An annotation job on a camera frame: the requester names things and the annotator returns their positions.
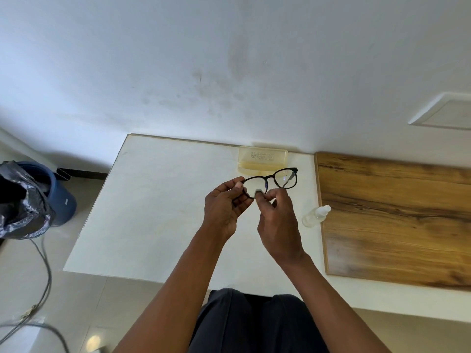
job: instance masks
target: person's right hand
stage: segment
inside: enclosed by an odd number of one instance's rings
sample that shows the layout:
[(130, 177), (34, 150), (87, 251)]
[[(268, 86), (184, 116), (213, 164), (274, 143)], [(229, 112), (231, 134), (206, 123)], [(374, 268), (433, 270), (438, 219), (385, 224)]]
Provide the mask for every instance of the person's right hand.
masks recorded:
[(257, 192), (255, 200), (260, 209), (257, 230), (268, 253), (279, 265), (301, 260), (306, 253), (302, 247), (293, 204), (286, 189), (271, 189), (265, 195)]

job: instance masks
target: black baseboard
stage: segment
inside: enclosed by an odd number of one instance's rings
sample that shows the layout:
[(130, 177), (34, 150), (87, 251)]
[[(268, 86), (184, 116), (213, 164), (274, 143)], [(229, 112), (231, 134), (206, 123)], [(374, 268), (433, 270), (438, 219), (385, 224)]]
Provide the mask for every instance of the black baseboard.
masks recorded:
[(107, 176), (108, 176), (108, 173), (82, 171), (79, 169), (71, 169), (71, 168), (58, 168), (57, 173), (56, 173), (56, 178), (62, 181), (68, 181), (71, 177), (89, 178), (92, 180), (104, 181)]

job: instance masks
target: white spray nozzle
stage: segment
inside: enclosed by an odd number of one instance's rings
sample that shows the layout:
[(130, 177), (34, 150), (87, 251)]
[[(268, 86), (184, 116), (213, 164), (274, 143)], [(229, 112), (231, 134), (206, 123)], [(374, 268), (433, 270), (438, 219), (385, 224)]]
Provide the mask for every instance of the white spray nozzle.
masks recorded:
[(319, 207), (315, 210), (315, 214), (318, 216), (326, 216), (332, 210), (331, 206), (326, 205), (323, 207)]

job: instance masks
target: forearm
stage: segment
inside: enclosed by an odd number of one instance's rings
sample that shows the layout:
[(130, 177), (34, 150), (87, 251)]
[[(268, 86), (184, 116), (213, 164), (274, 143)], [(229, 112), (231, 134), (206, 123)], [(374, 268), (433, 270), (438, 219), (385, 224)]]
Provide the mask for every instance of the forearm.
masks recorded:
[(201, 228), (115, 353), (186, 352), (224, 243)]
[(309, 255), (281, 267), (306, 303), (330, 353), (390, 352), (327, 282)]

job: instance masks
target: hand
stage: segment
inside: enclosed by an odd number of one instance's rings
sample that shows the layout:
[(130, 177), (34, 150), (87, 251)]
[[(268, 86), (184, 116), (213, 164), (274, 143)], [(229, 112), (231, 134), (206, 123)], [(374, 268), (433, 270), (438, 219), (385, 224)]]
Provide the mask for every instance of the hand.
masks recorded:
[(301, 260), (306, 253), (302, 247), (293, 204), (286, 190), (271, 189), (265, 195), (257, 192), (255, 200), (260, 209), (257, 230), (268, 253), (280, 266)]
[(224, 243), (235, 233), (237, 219), (252, 204), (243, 193), (243, 177), (237, 177), (215, 188), (205, 198), (202, 227), (220, 235)]

